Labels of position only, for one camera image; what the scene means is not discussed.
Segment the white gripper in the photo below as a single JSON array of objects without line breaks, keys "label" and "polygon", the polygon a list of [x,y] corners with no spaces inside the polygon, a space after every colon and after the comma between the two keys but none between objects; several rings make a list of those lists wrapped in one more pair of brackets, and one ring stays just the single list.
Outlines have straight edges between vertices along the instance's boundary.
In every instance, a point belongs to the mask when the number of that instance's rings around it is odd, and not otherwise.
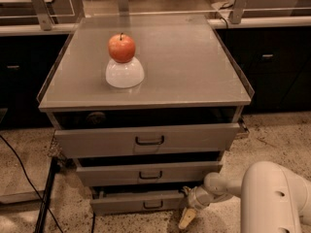
[{"label": "white gripper", "polygon": [[188,208],[184,208],[178,227],[184,230],[195,219],[197,211],[207,208],[211,203],[220,202],[222,195],[216,195],[202,186],[190,188],[183,186],[181,192],[187,196]]}]

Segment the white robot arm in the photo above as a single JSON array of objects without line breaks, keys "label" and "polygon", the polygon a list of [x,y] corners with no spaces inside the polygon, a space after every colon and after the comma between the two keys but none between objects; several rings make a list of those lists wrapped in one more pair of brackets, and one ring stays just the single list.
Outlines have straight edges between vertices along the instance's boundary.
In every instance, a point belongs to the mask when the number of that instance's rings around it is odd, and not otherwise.
[{"label": "white robot arm", "polygon": [[210,173],[186,195],[181,229],[198,211],[233,196],[240,199],[241,233],[302,233],[303,224],[311,225],[311,182],[274,162],[252,164],[240,180]]}]

